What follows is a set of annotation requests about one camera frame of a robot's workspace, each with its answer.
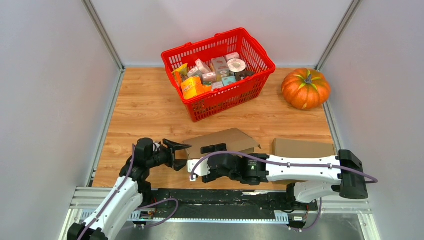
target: white wall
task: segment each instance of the white wall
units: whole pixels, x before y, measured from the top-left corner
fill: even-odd
[[[92,0],[125,65],[243,27],[277,66],[315,66],[351,0]]]
[[[0,29],[0,239],[58,239],[118,69],[81,1],[1,1]]]
[[[383,240],[422,239],[424,1],[364,0],[323,68]]]

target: wood grain surface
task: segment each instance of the wood grain surface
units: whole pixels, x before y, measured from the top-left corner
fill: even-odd
[[[278,68],[260,96],[207,119],[192,122],[164,68],[127,68],[101,153],[93,187],[112,187],[140,138],[182,142],[230,128],[239,128],[271,153],[274,138],[333,143],[324,110],[297,110],[281,94],[281,83],[292,68]],[[179,157],[187,158],[181,151]],[[285,190],[284,184],[244,185],[226,177],[214,182],[189,181],[187,167],[176,172],[166,166],[150,170],[152,188]]]

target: orange pumpkin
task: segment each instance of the orange pumpkin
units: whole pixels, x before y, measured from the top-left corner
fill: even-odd
[[[331,93],[326,77],[316,70],[298,68],[281,84],[284,99],[297,109],[313,109],[325,103]]]

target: basket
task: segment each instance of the basket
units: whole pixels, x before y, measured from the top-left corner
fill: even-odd
[[[255,74],[231,85],[214,91],[184,99],[172,71],[187,63],[188,69],[194,67],[195,61],[201,59],[208,66],[211,59],[238,52],[240,59],[246,62],[246,70]],[[268,57],[267,52],[244,28],[236,28],[196,43],[188,42],[183,46],[162,53],[166,74],[185,104],[193,122],[208,118],[229,108],[235,107],[261,93],[270,74],[276,65]]]

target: basket rim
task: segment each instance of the basket rim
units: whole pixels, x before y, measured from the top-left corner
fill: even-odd
[[[162,54],[160,55],[161,56],[161,58],[162,58],[162,61],[163,61],[163,63],[164,63],[164,65],[165,65],[165,71],[166,71],[166,75],[168,76],[168,79],[169,79],[169,81],[170,81],[170,83],[172,84],[172,86],[176,89],[176,92],[178,93],[178,95],[179,95],[179,98],[181,99],[181,101],[185,104],[185,105],[189,105],[189,104],[192,104],[192,103],[195,103],[195,102],[199,102],[199,101],[201,101],[201,100],[203,100],[203,99],[205,99],[205,98],[207,98],[207,97],[210,97],[210,96],[212,96],[212,95],[215,95],[216,93],[219,93],[219,92],[223,92],[223,91],[225,91],[225,90],[228,90],[228,89],[230,89],[230,88],[234,88],[234,87],[236,87],[236,86],[239,86],[239,85],[241,85],[241,84],[243,84],[243,83],[245,83],[246,81],[249,81],[252,77],[247,77],[247,78],[245,78],[245,79],[243,79],[243,80],[241,80],[241,81],[238,81],[238,82],[236,82],[235,84],[231,84],[231,85],[228,85],[228,86],[224,86],[224,87],[221,87],[221,88],[219,88],[219,89],[215,89],[214,91],[210,91],[210,92],[207,92],[207,93],[203,93],[203,94],[200,94],[200,95],[198,95],[198,96],[195,96],[195,97],[192,97],[192,98],[190,98],[190,99],[184,99],[184,95],[183,95],[183,93],[179,90],[179,87],[177,86],[177,83],[175,82],[175,81],[173,81],[173,79],[174,79],[174,77],[173,77],[173,75],[172,75],[172,69],[171,69],[171,67],[170,67],[170,65],[168,65],[167,64],[167,61],[166,61],[166,58],[165,58],[165,55],[167,55],[167,54],[169,54],[170,52],[174,52],[174,51],[177,51],[177,50],[181,50],[181,49],[183,49],[183,48],[187,48],[187,47],[192,47],[192,46],[195,46],[195,45],[198,45],[198,44],[201,44],[201,43],[203,43],[203,42],[206,42],[206,41],[210,41],[210,40],[213,40],[214,38],[216,38],[216,37],[219,37],[219,36],[222,36],[222,35],[227,35],[227,34],[231,34],[231,33],[234,33],[234,32],[244,32],[246,35],[247,35],[247,37],[248,38],[250,38],[251,40],[253,40],[258,46],[259,46],[259,51],[262,51],[262,58],[264,58],[264,59],[266,59],[266,60],[268,60],[270,63],[271,63],[271,66],[270,66],[270,68],[268,68],[267,70],[265,70],[265,71],[262,71],[262,72],[259,72],[259,73],[256,73],[255,75],[253,75],[255,78],[261,78],[261,77],[263,77],[263,76],[265,76],[265,75],[271,75],[271,74],[273,74],[275,71],[276,71],[276,65],[275,65],[275,63],[271,60],[271,58],[268,56],[268,54],[267,54],[267,52],[265,51],[265,49],[262,47],[262,45],[254,38],[254,37],[252,37],[252,35],[250,35],[250,33],[245,29],[245,28],[243,28],[243,27],[239,27],[239,28],[235,28],[235,29],[233,29],[233,30],[229,30],[229,31],[226,31],[226,32],[222,32],[222,33],[217,33],[217,34],[215,34],[214,36],[212,36],[212,37],[210,37],[210,38],[207,38],[207,39],[204,39],[204,40],[201,40],[201,41],[197,41],[197,42],[195,42],[195,43],[191,43],[191,42],[187,42],[186,44],[183,44],[183,45],[181,45],[181,46],[177,46],[177,47],[175,47],[175,48],[172,48],[172,49],[169,49],[169,50],[166,50],[166,51],[164,51],[164,52],[162,52]]]

